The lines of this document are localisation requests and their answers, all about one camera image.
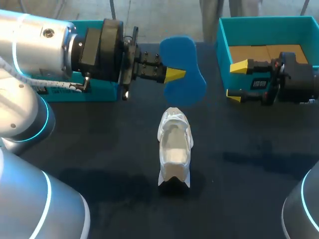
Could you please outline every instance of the screw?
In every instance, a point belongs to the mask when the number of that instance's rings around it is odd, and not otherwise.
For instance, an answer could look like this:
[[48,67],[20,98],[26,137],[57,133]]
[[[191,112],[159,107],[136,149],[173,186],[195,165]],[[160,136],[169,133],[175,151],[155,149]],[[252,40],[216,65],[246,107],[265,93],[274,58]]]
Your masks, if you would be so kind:
[[46,30],[43,31],[43,36],[47,38],[51,38],[54,36],[54,31],[51,28],[47,28]]

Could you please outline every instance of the white cable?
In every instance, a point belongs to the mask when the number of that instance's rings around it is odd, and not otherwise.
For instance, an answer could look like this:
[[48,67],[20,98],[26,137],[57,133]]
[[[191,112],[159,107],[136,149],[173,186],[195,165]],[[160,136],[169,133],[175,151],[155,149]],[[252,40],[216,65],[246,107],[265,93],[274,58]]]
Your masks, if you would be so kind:
[[20,80],[26,84],[31,85],[31,86],[59,87],[59,88],[65,88],[68,90],[82,92],[81,90],[76,89],[74,86],[71,86],[71,85],[77,85],[78,83],[49,81],[49,80],[37,80],[37,79],[32,79],[32,78],[23,76],[23,75],[19,74],[13,67],[11,67],[5,60],[3,60],[2,57],[0,57],[0,68],[5,69],[13,77],[17,78],[18,80]]

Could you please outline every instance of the floor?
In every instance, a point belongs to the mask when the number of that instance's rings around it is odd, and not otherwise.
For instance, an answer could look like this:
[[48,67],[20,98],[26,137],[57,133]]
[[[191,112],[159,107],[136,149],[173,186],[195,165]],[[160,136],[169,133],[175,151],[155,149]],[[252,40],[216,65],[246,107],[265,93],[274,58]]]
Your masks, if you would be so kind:
[[[57,0],[23,0],[29,13],[50,17]],[[102,20],[112,18],[109,0],[65,0],[60,14],[63,20]],[[0,0],[2,9],[21,11],[18,0]],[[299,15],[304,0],[264,0],[263,15]],[[116,17],[124,22],[130,35],[139,27],[139,42],[154,43],[162,39],[187,34],[202,40],[199,0],[114,0]],[[319,1],[310,0],[306,15],[319,20]],[[224,16],[229,16],[228,0],[224,3]]]

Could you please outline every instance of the label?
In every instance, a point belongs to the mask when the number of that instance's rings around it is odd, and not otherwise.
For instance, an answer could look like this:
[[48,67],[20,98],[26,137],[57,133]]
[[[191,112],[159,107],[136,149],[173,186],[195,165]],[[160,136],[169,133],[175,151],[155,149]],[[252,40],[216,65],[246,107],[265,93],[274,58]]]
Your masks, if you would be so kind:
[[32,86],[34,91],[36,91],[39,95],[47,95],[49,94],[48,89],[45,86]]
[[267,88],[269,78],[255,78],[251,84],[251,90],[264,90]]

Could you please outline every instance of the white sneaker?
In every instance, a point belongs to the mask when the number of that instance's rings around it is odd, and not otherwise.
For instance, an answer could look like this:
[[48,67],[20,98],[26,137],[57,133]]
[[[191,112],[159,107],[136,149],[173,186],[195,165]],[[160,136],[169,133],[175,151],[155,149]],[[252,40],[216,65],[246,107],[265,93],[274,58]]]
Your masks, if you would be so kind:
[[193,138],[186,116],[178,108],[168,108],[160,121],[159,185],[172,177],[190,187],[189,163]]

